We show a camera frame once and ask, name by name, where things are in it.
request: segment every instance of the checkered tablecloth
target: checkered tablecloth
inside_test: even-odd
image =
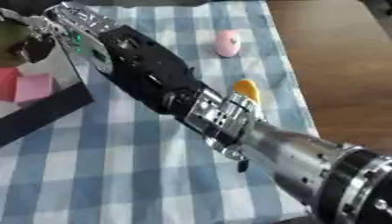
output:
[[[271,123],[316,134],[265,2],[94,9],[167,46],[223,94],[254,80]],[[213,49],[225,29],[241,35],[230,59]],[[0,150],[1,223],[268,223],[302,211],[263,168],[237,173],[200,136],[77,67],[96,102]]]

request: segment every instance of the red object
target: red object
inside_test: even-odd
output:
[[[19,71],[15,67],[0,68],[0,101],[14,102]]]

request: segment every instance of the pink ball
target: pink ball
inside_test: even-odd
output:
[[[240,35],[236,30],[221,31],[216,37],[215,51],[222,57],[233,57],[240,48]]]

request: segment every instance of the yellow object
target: yellow object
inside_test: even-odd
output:
[[[233,84],[233,91],[240,95],[246,95],[249,99],[260,105],[261,100],[257,85],[252,80],[238,80]]]

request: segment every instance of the table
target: table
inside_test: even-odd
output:
[[[366,7],[354,0],[269,7],[320,135],[391,153],[392,44]]]

